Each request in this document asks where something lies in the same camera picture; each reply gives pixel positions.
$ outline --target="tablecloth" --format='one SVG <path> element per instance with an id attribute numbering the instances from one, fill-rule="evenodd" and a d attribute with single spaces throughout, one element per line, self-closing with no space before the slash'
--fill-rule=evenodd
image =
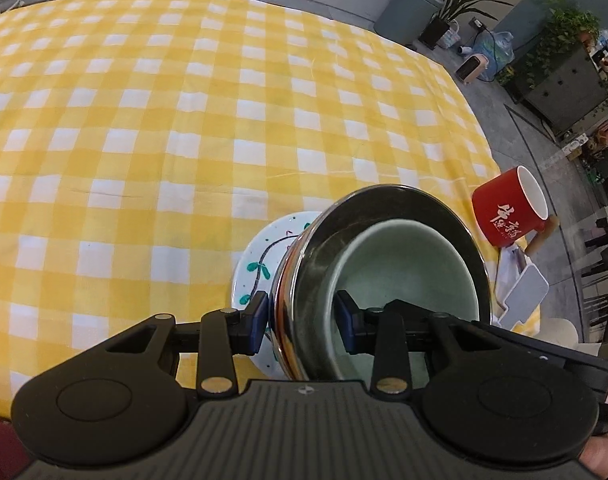
<path id="1" fill-rule="evenodd" d="M 2 14 L 0 415 L 30 377 L 127 326 L 226 306 L 264 225 L 359 187 L 438 197 L 492 274 L 469 197 L 498 172 L 449 74 L 357 27 L 254 0 Z"/>

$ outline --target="white plate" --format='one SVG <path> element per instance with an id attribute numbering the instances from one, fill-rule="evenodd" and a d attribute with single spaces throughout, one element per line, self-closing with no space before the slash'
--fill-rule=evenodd
<path id="1" fill-rule="evenodd" d="M 301 211 L 277 219 L 262 229 L 239 258 L 233 275 L 231 306 L 244 310 L 256 290 L 270 293 L 277 266 L 301 232 L 317 218 L 319 211 Z M 268 329 L 260 351 L 251 361 L 271 379 L 286 379 L 273 353 Z"/>

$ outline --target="mug handle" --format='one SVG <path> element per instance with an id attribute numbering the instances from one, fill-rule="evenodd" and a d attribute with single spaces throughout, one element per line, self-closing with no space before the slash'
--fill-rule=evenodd
<path id="1" fill-rule="evenodd" d="M 530 243 L 524 250 L 526 256 L 532 256 L 535 252 L 537 252 L 546 241 L 546 238 L 548 238 L 558 227 L 559 218 L 557 215 L 549 216 L 544 222 L 544 228 L 539 231 L 532 240 L 530 240 Z"/>

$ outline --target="trash can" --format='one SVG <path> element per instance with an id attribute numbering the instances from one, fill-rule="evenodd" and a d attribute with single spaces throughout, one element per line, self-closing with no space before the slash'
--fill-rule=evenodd
<path id="1" fill-rule="evenodd" d="M 443 0 L 390 0 L 373 28 L 387 40 L 406 45 L 420 37 L 443 6 Z"/>

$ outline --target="metal bowl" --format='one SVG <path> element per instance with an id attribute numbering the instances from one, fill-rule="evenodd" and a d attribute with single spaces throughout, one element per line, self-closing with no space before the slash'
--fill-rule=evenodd
<path id="1" fill-rule="evenodd" d="M 293 380 L 337 380 L 331 345 L 332 319 L 319 287 L 340 251 L 360 232 L 392 218 L 422 222 L 457 250 L 477 293 L 479 319 L 490 322 L 490 286 L 484 260 L 459 217 L 435 197 L 413 187 L 382 184 L 359 189 L 324 211 L 295 240 L 277 268 L 271 298 L 271 340 L 280 365 Z"/>

